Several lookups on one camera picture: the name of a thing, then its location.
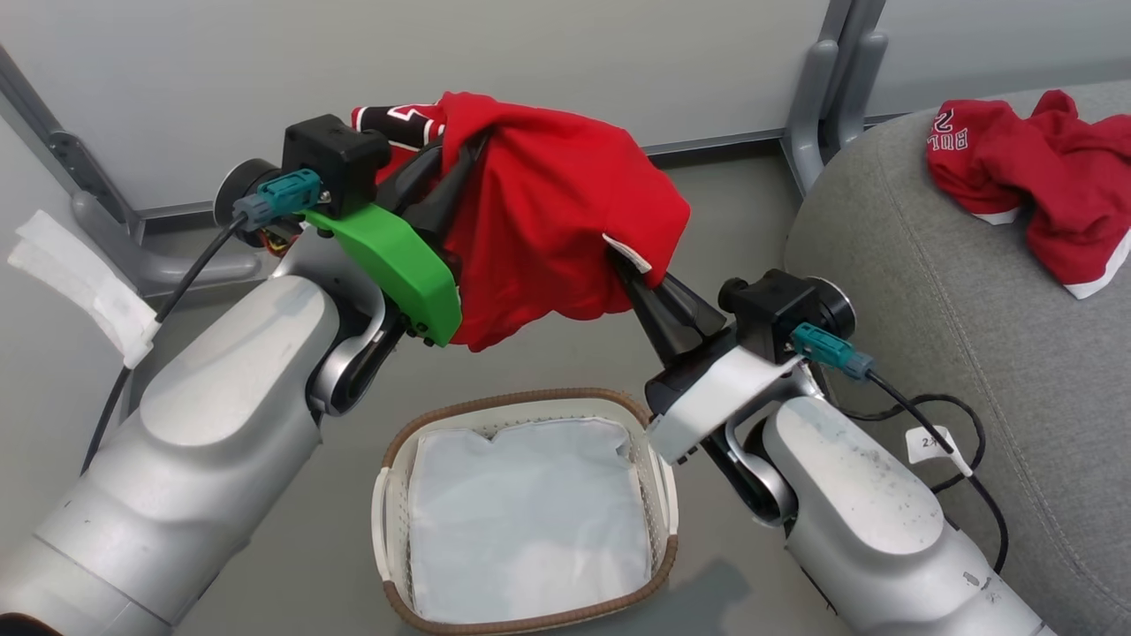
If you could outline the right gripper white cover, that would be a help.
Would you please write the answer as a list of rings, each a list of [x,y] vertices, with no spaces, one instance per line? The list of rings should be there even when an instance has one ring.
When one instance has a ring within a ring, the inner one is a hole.
[[[649,287],[623,253],[614,253],[613,268],[655,354],[668,366],[645,385],[654,415],[648,442],[668,466],[802,362],[792,354],[778,363],[740,345],[735,330],[723,330],[726,317],[673,274]]]

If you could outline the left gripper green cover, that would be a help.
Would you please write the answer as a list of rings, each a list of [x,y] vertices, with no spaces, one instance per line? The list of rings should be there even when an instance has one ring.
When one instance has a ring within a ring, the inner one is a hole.
[[[463,323],[456,274],[461,260],[444,244],[464,188],[485,149],[486,134],[465,141],[454,166],[435,182],[442,172],[443,144],[429,141],[392,170],[375,184],[375,198],[363,209],[340,220],[318,208],[303,214],[316,229],[328,231],[399,306],[409,330],[441,347]]]

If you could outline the red garment with black trim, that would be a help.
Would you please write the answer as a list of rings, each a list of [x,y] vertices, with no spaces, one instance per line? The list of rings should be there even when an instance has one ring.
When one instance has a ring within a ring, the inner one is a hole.
[[[566,111],[447,92],[433,103],[360,106],[349,121],[392,144],[392,174],[442,138],[442,172],[465,141],[490,135],[444,249],[461,270],[452,342],[480,352],[546,313],[594,321],[630,302],[607,253],[659,285],[691,209],[625,129]]]

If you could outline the red Bulls print garment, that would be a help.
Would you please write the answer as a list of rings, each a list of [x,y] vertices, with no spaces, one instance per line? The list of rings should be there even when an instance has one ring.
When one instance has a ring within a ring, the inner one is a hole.
[[[925,141],[929,177],[990,225],[1027,215],[1026,243],[1051,277],[1086,300],[1131,257],[1131,114],[1097,122],[1047,91],[1029,117],[1005,101],[952,100]]]

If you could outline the grey upholstered seat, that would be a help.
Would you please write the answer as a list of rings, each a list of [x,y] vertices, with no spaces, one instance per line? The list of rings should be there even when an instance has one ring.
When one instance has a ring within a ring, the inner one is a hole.
[[[786,269],[851,298],[854,342],[897,390],[979,415],[976,473],[1005,516],[1010,587],[1059,636],[1131,636],[1131,264],[1074,299],[1020,225],[938,191],[932,119],[873,126],[824,165]]]

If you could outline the long grey partition foot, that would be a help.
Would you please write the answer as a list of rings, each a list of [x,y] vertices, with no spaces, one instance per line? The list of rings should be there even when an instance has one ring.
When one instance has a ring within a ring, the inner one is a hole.
[[[152,243],[166,238],[207,243],[218,231],[213,223],[210,201],[141,210],[136,213],[133,225],[116,222],[93,194],[74,194],[70,209],[77,225],[146,299],[167,295],[195,263],[193,256],[153,251]],[[202,267],[193,289],[254,284],[268,276],[276,264],[277,259],[265,249],[247,248],[234,240]]]

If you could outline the white woven-rim laundry basket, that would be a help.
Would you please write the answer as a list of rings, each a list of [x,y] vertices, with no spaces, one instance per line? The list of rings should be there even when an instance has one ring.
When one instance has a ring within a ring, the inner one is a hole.
[[[648,410],[625,393],[606,388],[550,388],[491,396],[435,409],[413,419],[389,444],[381,459],[371,504],[375,567],[385,598],[404,624],[432,636],[521,636],[552,631],[567,625],[607,617],[645,601],[665,587],[679,550],[679,502],[672,469],[651,450],[646,429]],[[639,588],[602,603],[494,624],[440,624],[415,607],[411,574],[409,485],[421,435],[446,429],[472,429],[492,438],[498,431],[533,421],[566,416],[598,416],[625,426],[627,458],[640,483],[648,536],[650,575]]]

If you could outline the dark metal bracket plate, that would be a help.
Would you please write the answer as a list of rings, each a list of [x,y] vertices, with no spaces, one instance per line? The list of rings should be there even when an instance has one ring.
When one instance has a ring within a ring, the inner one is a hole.
[[[106,170],[103,170],[92,151],[74,132],[64,129],[52,130],[48,136],[48,148],[72,177],[74,184],[85,194],[92,194],[118,222],[126,226],[133,242],[141,244],[145,223],[126,201],[116,184],[110,181]]]

